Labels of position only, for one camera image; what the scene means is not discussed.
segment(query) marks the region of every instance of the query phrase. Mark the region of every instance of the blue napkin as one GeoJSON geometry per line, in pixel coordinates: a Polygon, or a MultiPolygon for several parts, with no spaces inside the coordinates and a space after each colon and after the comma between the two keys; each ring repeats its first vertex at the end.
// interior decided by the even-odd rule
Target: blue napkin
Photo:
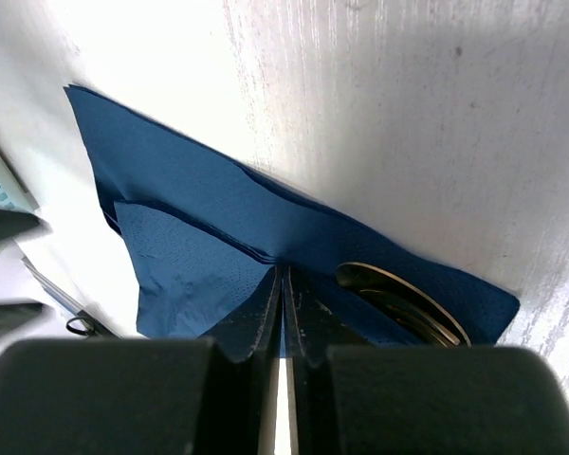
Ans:
{"type": "Polygon", "coordinates": [[[101,207],[131,255],[144,335],[201,335],[244,302],[272,264],[299,268],[334,314],[378,345],[420,341],[338,287],[343,262],[373,264],[411,282],[474,343],[494,343],[518,311],[505,291],[421,259],[194,140],[86,89],[65,92],[101,207]]]}

